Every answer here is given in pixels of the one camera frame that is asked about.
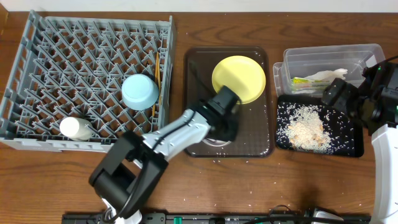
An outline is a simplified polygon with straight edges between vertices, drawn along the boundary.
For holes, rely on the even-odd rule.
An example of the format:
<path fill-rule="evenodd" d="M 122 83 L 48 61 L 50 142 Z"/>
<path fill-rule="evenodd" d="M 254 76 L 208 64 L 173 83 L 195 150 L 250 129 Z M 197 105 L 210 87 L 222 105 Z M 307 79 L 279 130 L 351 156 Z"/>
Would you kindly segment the white napkin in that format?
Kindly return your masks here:
<path fill-rule="evenodd" d="M 335 78 L 345 79 L 345 75 L 348 73 L 347 69 L 339 68 L 337 70 L 325 70 L 315 73 L 314 75 L 307 76 L 306 79 L 317 82 L 332 82 Z"/>

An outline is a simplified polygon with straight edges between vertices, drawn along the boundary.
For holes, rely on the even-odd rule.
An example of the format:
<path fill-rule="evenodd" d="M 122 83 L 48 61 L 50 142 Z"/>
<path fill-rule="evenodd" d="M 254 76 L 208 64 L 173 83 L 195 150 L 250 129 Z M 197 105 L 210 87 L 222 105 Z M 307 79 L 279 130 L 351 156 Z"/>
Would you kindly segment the pink bowl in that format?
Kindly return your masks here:
<path fill-rule="evenodd" d="M 231 141 L 221 141 L 209 138 L 204 139 L 203 142 L 211 147 L 224 147 L 231 143 Z"/>

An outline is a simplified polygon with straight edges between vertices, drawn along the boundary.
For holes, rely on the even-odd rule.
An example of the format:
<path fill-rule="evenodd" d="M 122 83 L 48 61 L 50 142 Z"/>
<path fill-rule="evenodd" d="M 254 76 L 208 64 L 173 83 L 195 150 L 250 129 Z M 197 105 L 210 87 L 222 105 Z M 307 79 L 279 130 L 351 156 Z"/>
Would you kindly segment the green snack wrapper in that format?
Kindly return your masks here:
<path fill-rule="evenodd" d="M 292 79 L 292 89 L 295 91 L 303 89 L 321 89 L 326 88 L 328 85 L 328 82 L 323 82 L 321 80 L 311 80 L 299 77 Z"/>

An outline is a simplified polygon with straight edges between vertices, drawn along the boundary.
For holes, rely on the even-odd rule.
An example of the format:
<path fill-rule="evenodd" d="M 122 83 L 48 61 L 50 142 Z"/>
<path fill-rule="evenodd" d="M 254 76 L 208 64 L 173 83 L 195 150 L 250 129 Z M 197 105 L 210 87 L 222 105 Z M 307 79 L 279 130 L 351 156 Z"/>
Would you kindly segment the wooden chopstick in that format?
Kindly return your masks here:
<path fill-rule="evenodd" d="M 155 79 L 157 81 L 157 86 L 159 89 L 158 103 L 160 103 L 161 82 L 160 82 L 160 61 L 159 60 L 156 62 Z M 154 118 L 154 116 L 155 116 L 155 105 L 152 106 L 152 118 Z"/>
<path fill-rule="evenodd" d="M 157 86 L 159 91 L 161 91 L 161 82 L 160 82 L 160 53 L 156 53 L 156 65 L 155 65 L 155 80 L 157 82 Z"/>

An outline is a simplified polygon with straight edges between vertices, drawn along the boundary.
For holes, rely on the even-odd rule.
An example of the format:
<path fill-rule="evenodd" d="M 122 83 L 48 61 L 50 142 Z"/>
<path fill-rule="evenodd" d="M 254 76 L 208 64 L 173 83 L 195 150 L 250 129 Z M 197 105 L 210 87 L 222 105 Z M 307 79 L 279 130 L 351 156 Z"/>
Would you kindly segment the light blue bowl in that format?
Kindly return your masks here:
<path fill-rule="evenodd" d="M 135 74 L 126 78 L 122 84 L 122 99 L 132 110 L 145 110 L 158 100 L 159 88 L 147 75 Z"/>

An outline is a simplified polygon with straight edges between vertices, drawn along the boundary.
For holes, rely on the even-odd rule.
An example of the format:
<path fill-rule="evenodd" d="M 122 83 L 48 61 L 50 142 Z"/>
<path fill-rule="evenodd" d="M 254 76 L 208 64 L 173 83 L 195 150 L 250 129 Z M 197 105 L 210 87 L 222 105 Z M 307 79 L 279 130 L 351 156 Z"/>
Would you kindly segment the white cup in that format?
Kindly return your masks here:
<path fill-rule="evenodd" d="M 73 141 L 87 141 L 93 135 L 92 124 L 82 118 L 66 117 L 60 123 L 60 132 Z"/>

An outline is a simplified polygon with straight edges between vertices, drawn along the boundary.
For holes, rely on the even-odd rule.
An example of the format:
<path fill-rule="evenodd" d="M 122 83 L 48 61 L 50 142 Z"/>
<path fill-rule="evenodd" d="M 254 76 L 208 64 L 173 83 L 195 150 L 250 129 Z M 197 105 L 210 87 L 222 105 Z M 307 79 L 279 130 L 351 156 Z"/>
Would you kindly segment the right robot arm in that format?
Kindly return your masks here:
<path fill-rule="evenodd" d="M 371 223 L 397 223 L 397 64 L 384 60 L 363 71 L 357 88 L 337 78 L 322 103 L 362 122 L 371 136 L 376 163 Z"/>

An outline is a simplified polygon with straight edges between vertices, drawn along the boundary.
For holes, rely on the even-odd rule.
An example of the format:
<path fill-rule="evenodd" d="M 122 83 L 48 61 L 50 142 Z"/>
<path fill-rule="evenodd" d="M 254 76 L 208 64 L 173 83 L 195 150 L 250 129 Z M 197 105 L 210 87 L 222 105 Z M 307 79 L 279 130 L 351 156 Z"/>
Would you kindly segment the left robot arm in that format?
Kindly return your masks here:
<path fill-rule="evenodd" d="M 104 223 L 132 223 L 147 202 L 171 158 L 212 134 L 231 139 L 237 134 L 236 107 L 241 100 L 199 101 L 181 117 L 153 133 L 125 132 L 111 147 L 89 178 L 107 206 Z"/>

